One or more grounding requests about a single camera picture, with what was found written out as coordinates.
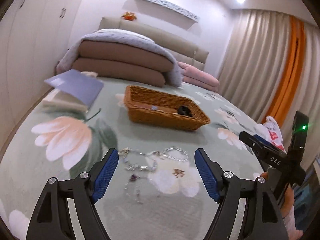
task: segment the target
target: white wardrobe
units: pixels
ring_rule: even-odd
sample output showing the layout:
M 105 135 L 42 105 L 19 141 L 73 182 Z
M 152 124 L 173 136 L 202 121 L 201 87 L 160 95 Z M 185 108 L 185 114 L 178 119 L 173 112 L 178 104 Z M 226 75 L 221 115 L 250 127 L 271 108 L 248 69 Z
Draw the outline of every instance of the white wardrobe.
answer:
M 81 0 L 14 0 L 0 21 L 0 148 L 49 90 Z

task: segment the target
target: flower pattern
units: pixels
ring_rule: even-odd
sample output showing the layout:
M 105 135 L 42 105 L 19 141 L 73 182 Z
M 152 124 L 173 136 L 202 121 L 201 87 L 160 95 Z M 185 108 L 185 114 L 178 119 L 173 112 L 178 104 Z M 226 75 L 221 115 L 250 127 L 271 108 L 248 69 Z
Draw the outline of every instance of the flower pattern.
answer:
M 222 110 L 222 109 L 215 109 L 215 112 L 220 114 L 222 119 L 226 122 L 229 122 L 229 123 L 235 123 L 235 124 L 238 124 L 238 120 L 232 116 L 231 114 L 228 114 L 226 111 Z
M 239 140 L 239 137 L 228 129 L 218 128 L 218 138 L 226 140 L 229 145 L 236 146 L 239 150 L 246 150 L 245 144 Z
M 67 116 L 38 124 L 31 132 L 39 134 L 35 145 L 47 146 L 47 160 L 55 161 L 62 157 L 65 170 L 82 159 L 92 141 L 90 128 L 82 120 Z
M 118 106 L 126 108 L 124 104 L 124 94 L 116 94 L 115 97 L 118 99 Z
M 223 101 L 221 98 L 219 98 L 218 96 L 214 95 L 214 94 L 210 94 L 210 96 L 213 98 L 213 99 L 216 99 L 218 101 Z
M 190 167 L 189 162 L 179 162 L 170 159 L 161 159 L 157 156 L 146 157 L 149 166 L 157 161 L 155 172 L 148 174 L 150 182 L 162 193 L 174 194 L 181 191 L 187 197 L 198 194 L 201 177 L 197 168 Z
M 180 93 L 180 92 L 178 92 L 178 91 L 175 91 L 175 93 L 176 93 L 178 96 L 191 99 L 191 100 L 194 101 L 197 105 L 200 104 L 200 102 L 199 102 L 198 100 L 196 100 L 195 98 L 193 98 L 192 96 L 189 96 L 189 95 L 187 95 L 187 94 L 182 94 L 182 93 Z
M 201 96 L 201 97 L 203 97 L 205 100 L 213 101 L 213 98 L 211 96 L 209 96 L 209 95 L 205 95 L 205 94 L 203 94 L 201 92 L 196 92 L 196 94 Z
M 0 216 L 10 232 L 20 240 L 26 240 L 30 220 L 19 210 L 13 210 L 7 217 L 0 199 Z
M 239 111 L 237 111 L 236 109 L 234 109 L 233 107 L 231 106 L 227 106 L 227 105 L 224 105 L 230 112 L 232 112 L 233 114 L 237 114 L 237 115 L 241 115 Z

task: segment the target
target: beige headboard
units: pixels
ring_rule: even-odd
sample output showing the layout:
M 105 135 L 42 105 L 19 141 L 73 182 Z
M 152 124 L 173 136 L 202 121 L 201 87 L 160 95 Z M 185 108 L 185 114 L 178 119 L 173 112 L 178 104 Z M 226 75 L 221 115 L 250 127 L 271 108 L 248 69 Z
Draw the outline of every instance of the beige headboard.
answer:
M 101 29 L 122 29 L 144 35 L 156 44 L 168 49 L 177 61 L 193 65 L 200 70 L 204 69 L 209 54 L 208 51 L 177 35 L 139 22 L 103 17 L 99 26 L 99 30 Z

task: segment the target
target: hand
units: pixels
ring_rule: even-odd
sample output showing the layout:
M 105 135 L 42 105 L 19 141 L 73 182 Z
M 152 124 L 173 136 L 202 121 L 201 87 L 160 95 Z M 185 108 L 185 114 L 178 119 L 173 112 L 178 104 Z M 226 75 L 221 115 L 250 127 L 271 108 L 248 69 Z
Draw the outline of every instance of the hand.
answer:
M 265 178 L 266 180 L 268 180 L 268 177 L 269 177 L 268 172 L 264 172 L 260 176 Z M 289 185 L 287 190 L 284 193 L 284 203 L 280 208 L 280 212 L 283 218 L 285 218 L 289 214 L 293 204 L 294 204 L 294 192 L 291 186 Z

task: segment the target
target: wall shelf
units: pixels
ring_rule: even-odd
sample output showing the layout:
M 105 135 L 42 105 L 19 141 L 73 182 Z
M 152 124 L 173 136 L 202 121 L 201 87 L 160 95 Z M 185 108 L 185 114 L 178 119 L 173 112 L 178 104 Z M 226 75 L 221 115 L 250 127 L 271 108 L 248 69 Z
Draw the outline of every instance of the wall shelf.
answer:
M 168 2 L 166 0 L 144 0 L 144 1 L 148 1 L 148 2 L 151 2 L 151 3 L 155 3 L 157 5 L 160 5 L 160 6 L 163 6 L 163 7 L 166 7 L 170 10 L 173 10 L 191 20 L 194 20 L 195 22 L 199 22 L 200 20 L 200 17 L 193 14 L 192 12 L 189 12 L 188 10 L 174 4 L 174 3 L 171 3 L 171 2 Z

